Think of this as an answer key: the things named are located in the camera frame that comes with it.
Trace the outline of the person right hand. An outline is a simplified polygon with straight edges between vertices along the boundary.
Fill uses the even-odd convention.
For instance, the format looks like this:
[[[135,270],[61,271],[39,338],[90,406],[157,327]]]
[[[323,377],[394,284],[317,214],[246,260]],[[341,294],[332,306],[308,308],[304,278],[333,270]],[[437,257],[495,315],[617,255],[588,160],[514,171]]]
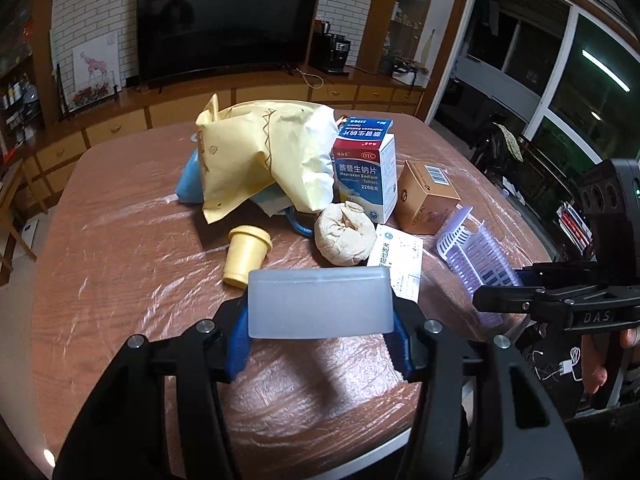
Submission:
[[[629,364],[631,370],[639,367],[639,329],[631,328],[620,333],[620,345],[632,349]],[[608,379],[604,367],[604,354],[597,348],[593,334],[582,336],[582,383],[585,393],[596,393]]]

